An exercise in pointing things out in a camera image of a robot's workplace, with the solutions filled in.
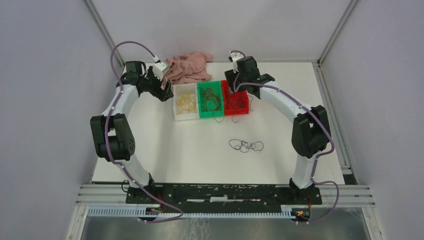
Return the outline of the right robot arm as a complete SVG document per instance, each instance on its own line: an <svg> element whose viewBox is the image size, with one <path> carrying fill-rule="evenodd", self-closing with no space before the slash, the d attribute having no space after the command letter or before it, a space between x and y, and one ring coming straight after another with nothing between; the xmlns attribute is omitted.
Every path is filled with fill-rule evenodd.
<svg viewBox="0 0 424 240"><path fill-rule="evenodd" d="M233 93L246 91L267 102L292 123L291 144L297 157L288 196L293 203L302 204L315 185L312 178L316 161L327 154L328 144L331 144L331 151L335 149L327 110L322 105L306 104L283 90L273 76L260 73L252 56L232 50L228 59L232 69L224 75L230 90Z"/></svg>

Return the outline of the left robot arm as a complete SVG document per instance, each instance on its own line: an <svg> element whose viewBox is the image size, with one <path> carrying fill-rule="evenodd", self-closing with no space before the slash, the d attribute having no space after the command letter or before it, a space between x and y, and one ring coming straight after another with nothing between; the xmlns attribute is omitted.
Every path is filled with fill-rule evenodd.
<svg viewBox="0 0 424 240"><path fill-rule="evenodd" d="M127 116L141 94L149 93L161 102L174 94L172 82L165 79L167 63L156 60L151 66L142 61L128 61L125 72L118 77L115 95L106 110L90 119L95 152L117 166L131 188L139 188L138 197L149 204L158 191L151 174L136 157L136 141Z"/></svg>

